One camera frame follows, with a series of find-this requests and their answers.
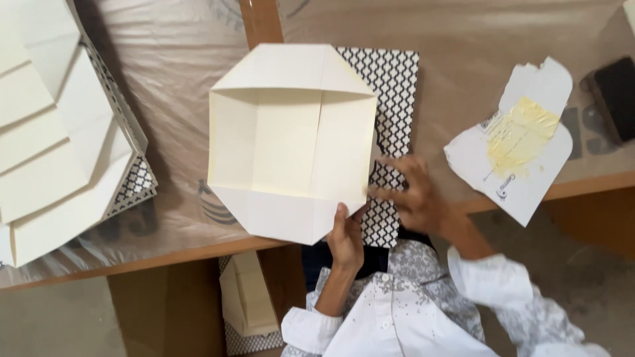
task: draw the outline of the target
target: person's left hand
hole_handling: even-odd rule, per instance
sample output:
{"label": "person's left hand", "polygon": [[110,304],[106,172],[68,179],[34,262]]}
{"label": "person's left hand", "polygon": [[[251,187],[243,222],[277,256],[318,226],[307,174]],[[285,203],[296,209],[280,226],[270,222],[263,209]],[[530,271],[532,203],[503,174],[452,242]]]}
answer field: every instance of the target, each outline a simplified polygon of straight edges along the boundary
{"label": "person's left hand", "polygon": [[348,208],[345,204],[338,203],[333,230],[326,235],[328,248],[333,255],[332,269],[334,271],[356,275],[364,264],[361,217],[369,206],[370,202],[347,219]]}

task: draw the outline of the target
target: plastic drop cloth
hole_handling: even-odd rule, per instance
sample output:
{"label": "plastic drop cloth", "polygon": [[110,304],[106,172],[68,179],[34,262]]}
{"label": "plastic drop cloth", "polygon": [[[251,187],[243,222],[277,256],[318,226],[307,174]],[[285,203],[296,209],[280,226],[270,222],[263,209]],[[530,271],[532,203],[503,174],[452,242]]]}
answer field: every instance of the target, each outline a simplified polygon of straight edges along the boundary
{"label": "plastic drop cloth", "polygon": [[[621,0],[278,3],[286,42],[421,53],[413,150],[453,201],[478,194],[452,173],[443,146],[494,113],[514,65],[548,55],[575,82],[562,117],[573,152],[556,182],[635,170],[635,144],[610,142],[578,85],[591,70],[635,54]],[[247,236],[204,185],[208,89],[248,52],[238,2],[82,0],[77,7],[111,71],[123,73],[116,79],[127,84],[150,140],[159,195],[25,267],[0,271],[0,288]]]}

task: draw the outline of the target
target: shirt cuff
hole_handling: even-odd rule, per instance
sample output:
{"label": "shirt cuff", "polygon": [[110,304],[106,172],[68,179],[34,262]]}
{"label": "shirt cuff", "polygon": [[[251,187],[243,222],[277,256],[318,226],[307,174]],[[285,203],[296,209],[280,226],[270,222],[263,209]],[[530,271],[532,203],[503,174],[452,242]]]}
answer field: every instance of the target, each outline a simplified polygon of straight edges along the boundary
{"label": "shirt cuff", "polygon": [[453,246],[448,250],[448,267],[458,292],[477,304],[503,308],[533,299],[527,268],[505,255],[464,260]]}
{"label": "shirt cuff", "polygon": [[293,307],[282,320],[282,338],[295,348],[322,355],[343,320]]}

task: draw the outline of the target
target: cardboard scrap with glue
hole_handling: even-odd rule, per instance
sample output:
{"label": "cardboard scrap with glue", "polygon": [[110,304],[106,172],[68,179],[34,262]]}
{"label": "cardboard scrap with glue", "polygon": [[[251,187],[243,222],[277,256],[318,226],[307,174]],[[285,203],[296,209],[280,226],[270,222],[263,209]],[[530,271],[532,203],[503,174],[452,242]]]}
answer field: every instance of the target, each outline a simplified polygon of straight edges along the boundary
{"label": "cardboard scrap with glue", "polygon": [[366,203],[377,97],[327,44],[261,44],[210,91],[208,185],[250,234],[312,245]]}
{"label": "cardboard scrap with glue", "polygon": [[242,336],[278,331],[269,291],[255,251],[235,254],[220,275],[223,318]]}
{"label": "cardboard scrap with glue", "polygon": [[498,112],[444,148],[450,168],[523,227],[571,154],[559,119],[572,88],[571,74],[551,57],[540,68],[517,65]]}

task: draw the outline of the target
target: splattered white shirt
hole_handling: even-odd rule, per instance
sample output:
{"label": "splattered white shirt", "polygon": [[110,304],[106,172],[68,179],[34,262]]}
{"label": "splattered white shirt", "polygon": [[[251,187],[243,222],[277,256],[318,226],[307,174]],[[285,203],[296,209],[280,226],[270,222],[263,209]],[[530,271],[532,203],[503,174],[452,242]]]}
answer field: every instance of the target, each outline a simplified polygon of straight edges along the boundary
{"label": "splattered white shirt", "polygon": [[502,254],[462,260],[454,247],[448,265],[429,246],[401,239],[390,250],[387,273],[353,283],[339,318],[314,308],[330,273],[322,269],[307,309],[294,307],[284,317],[282,357],[496,357],[474,303],[494,311],[520,357],[609,356],[582,344],[584,333],[541,296],[524,265]]}

